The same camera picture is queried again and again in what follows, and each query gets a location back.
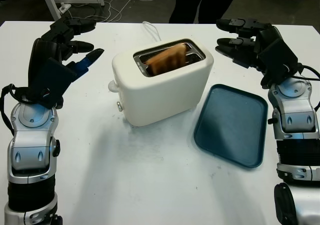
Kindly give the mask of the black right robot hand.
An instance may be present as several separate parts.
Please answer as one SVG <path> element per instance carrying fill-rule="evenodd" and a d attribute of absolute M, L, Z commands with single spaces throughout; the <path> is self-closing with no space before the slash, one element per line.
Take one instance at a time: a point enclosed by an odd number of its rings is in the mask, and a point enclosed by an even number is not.
<path fill-rule="evenodd" d="M 216 26 L 222 31 L 237 34 L 237 38 L 219 38 L 215 47 L 218 53 L 244 68 L 252 67 L 262 73 L 267 70 L 258 54 L 282 37 L 275 26 L 251 18 L 218 19 Z"/>

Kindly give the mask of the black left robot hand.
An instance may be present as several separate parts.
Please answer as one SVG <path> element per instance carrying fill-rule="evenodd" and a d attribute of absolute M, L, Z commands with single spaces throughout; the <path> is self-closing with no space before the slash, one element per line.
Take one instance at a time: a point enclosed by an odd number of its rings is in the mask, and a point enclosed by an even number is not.
<path fill-rule="evenodd" d="M 94 30 L 96 23 L 93 19 L 68 16 L 62 16 L 52 23 L 49 31 L 33 43 L 28 66 L 28 86 L 32 85 L 50 58 L 61 63 L 68 60 L 73 54 L 89 53 L 90 62 L 94 63 L 104 50 L 102 48 L 94 49 L 93 44 L 74 40 L 74 37 Z"/>

